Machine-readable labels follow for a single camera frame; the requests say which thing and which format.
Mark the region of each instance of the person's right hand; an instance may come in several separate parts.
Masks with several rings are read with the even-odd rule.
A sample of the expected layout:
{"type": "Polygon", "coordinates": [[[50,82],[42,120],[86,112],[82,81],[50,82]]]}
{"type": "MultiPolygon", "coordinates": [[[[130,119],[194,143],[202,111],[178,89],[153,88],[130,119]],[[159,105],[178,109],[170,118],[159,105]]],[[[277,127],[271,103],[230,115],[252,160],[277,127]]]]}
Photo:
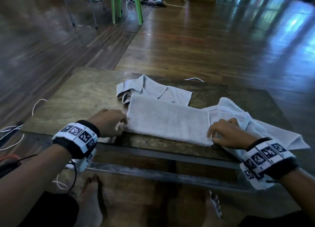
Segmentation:
{"type": "Polygon", "coordinates": [[[220,119],[213,123],[207,132],[207,138],[209,137],[212,137],[215,144],[223,147],[244,150],[258,140],[258,138],[240,129],[236,118],[231,118],[228,121],[220,119]]]}

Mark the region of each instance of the forearm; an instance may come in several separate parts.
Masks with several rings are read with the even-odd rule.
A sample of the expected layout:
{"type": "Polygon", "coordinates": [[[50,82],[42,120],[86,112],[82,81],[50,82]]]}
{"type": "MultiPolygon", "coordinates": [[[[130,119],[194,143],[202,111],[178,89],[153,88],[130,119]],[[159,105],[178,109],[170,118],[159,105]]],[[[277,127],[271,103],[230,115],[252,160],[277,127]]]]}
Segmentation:
{"type": "Polygon", "coordinates": [[[315,178],[298,168],[279,181],[315,224],[315,178]]]}
{"type": "Polygon", "coordinates": [[[52,145],[32,160],[0,179],[0,219],[17,226],[29,213],[47,185],[71,160],[60,145],[52,145]]]}

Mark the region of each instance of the black pants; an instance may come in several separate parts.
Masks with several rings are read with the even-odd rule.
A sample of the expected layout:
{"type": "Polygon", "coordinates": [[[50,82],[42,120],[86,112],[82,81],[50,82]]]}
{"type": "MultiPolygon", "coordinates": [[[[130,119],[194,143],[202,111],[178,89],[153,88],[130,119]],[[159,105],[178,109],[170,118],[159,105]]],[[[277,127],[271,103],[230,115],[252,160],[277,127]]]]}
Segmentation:
{"type": "MultiPolygon", "coordinates": [[[[77,220],[79,205],[67,194],[51,194],[44,192],[36,202],[21,226],[71,227],[77,220]]],[[[309,217],[302,211],[285,216],[266,219],[256,216],[246,216],[239,227],[268,226],[314,226],[309,217]]]]}

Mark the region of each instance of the person's left hand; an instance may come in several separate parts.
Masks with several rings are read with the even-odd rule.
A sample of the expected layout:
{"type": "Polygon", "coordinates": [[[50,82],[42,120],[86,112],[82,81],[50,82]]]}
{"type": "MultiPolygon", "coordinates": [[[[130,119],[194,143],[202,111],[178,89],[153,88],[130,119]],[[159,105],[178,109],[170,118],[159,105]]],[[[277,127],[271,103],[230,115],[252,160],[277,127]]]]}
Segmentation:
{"type": "Polygon", "coordinates": [[[127,116],[121,110],[108,110],[106,108],[100,110],[87,121],[94,124],[100,131],[100,137],[120,136],[123,130],[116,130],[117,123],[123,122],[127,124],[127,116]]]}

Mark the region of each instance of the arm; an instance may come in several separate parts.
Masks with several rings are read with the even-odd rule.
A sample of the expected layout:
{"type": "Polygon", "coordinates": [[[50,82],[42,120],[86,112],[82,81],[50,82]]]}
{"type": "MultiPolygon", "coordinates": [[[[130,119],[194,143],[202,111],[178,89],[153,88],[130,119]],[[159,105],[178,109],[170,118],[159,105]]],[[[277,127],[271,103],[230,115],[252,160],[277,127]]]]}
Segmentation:
{"type": "MultiPolygon", "coordinates": [[[[259,139],[241,130],[235,118],[215,122],[207,132],[207,137],[211,136],[215,136],[212,141],[218,145],[244,150],[259,139]],[[221,138],[217,138],[216,133],[219,133],[221,138]]],[[[315,178],[297,168],[282,176],[279,181],[315,224],[315,178]]]]}
{"type": "MultiPolygon", "coordinates": [[[[88,119],[101,137],[121,135],[118,122],[127,123],[120,110],[102,109],[88,119]]],[[[47,185],[72,159],[63,146],[54,144],[30,161],[0,179],[0,220],[3,226],[17,226],[26,217],[47,185]]]]}

